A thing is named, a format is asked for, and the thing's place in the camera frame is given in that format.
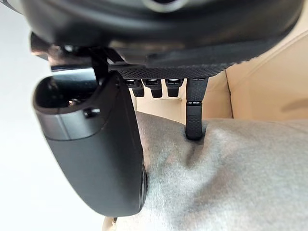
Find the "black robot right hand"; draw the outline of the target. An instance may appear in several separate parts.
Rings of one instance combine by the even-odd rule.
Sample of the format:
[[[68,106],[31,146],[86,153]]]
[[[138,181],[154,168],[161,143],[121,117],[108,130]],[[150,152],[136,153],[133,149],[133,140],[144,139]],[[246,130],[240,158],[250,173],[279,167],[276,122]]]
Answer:
[[[302,0],[24,0],[32,52],[52,76],[33,107],[61,170],[108,217],[137,214],[147,190],[131,95],[176,97],[186,137],[202,137],[208,79],[268,51],[296,25]]]

